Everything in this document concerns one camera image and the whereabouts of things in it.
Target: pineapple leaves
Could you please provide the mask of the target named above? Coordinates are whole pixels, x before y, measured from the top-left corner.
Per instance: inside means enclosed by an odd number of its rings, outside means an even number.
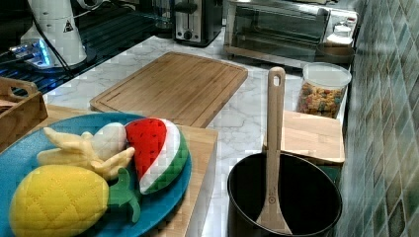
[[[120,168],[118,170],[118,182],[109,187],[108,205],[122,206],[128,203],[132,207],[131,221],[136,223],[140,214],[139,198],[139,192],[135,192],[129,189],[128,170],[125,168]]]

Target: tile backsplash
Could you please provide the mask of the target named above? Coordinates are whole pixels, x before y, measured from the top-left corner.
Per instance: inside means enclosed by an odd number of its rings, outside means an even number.
[[[335,234],[419,236],[419,0],[366,2]]]

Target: wooden board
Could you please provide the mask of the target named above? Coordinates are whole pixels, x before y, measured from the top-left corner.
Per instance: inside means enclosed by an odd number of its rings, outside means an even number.
[[[61,119],[94,112],[46,105],[48,118],[36,128],[48,126]],[[218,132],[211,129],[179,125],[185,135],[192,157],[191,181],[182,202],[149,236],[201,236],[210,206],[215,176],[216,141]]]
[[[339,120],[290,111],[284,111],[283,119],[282,151],[316,165],[343,165],[345,149]]]
[[[247,69],[168,52],[90,101],[92,110],[130,112],[207,127],[247,78]]]

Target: oven door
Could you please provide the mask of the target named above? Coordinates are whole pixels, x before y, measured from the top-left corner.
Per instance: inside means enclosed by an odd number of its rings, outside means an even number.
[[[270,7],[230,3],[225,50],[285,65],[313,62],[323,42],[330,12],[302,11],[297,5]]]

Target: glass jar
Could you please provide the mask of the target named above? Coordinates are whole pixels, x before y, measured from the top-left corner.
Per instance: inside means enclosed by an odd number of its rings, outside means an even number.
[[[315,62],[304,66],[302,75],[297,111],[335,119],[351,73],[334,64]]]

